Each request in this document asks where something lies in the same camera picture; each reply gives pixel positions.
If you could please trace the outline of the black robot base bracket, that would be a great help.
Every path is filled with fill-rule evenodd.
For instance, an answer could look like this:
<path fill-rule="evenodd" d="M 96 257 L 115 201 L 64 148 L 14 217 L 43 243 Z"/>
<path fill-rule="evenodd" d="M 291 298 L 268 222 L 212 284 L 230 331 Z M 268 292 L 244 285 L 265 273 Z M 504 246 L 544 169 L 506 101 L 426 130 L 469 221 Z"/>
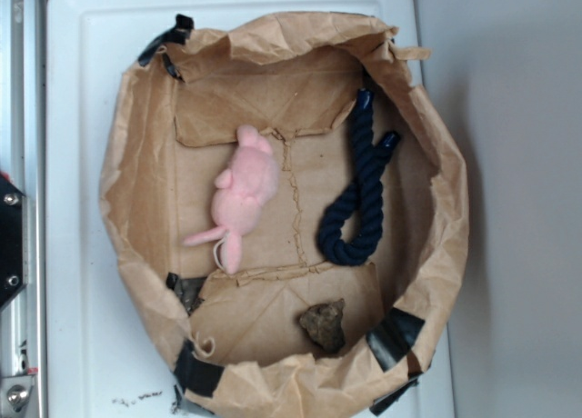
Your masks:
<path fill-rule="evenodd" d="M 27 197 L 1 172 L 1 311 L 26 288 Z"/>

